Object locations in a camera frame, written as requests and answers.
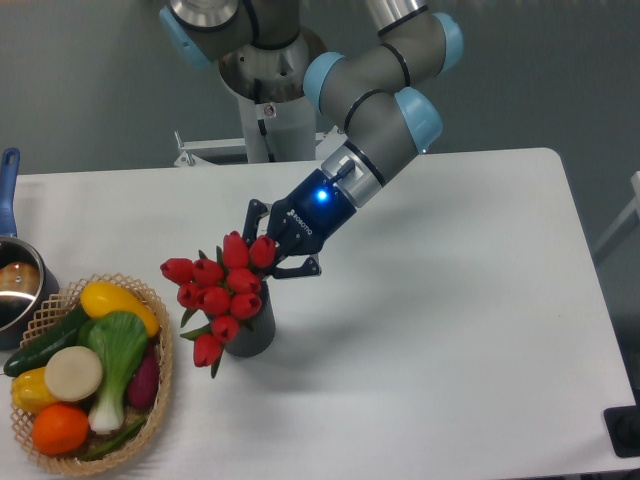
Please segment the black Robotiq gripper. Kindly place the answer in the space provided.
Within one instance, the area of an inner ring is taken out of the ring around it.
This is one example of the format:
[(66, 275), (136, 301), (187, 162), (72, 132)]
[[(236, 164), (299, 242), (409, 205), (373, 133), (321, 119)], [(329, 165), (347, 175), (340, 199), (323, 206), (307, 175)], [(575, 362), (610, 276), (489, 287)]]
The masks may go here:
[(355, 213), (356, 208), (348, 197), (316, 169), (273, 205), (251, 199), (242, 238), (251, 246), (258, 237), (260, 221), (269, 216), (267, 236), (276, 242), (279, 258), (310, 255), (298, 267), (275, 267), (271, 276), (275, 279), (316, 277), (322, 273), (316, 253)]

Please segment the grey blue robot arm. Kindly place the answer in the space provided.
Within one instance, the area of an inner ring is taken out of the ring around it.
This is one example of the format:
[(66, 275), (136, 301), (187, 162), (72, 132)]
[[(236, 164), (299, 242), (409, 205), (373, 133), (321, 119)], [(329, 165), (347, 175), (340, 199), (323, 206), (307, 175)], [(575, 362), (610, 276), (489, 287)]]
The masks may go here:
[(304, 28), (296, 1), (170, 1), (160, 11), (186, 61), (217, 65), (237, 99), (250, 162), (313, 158), (317, 115), (345, 136), (285, 198), (250, 202), (241, 242), (262, 277), (318, 275), (325, 241), (441, 134), (416, 84), (460, 60), (459, 26), (423, 1), (366, 7), (379, 43), (355, 58)]

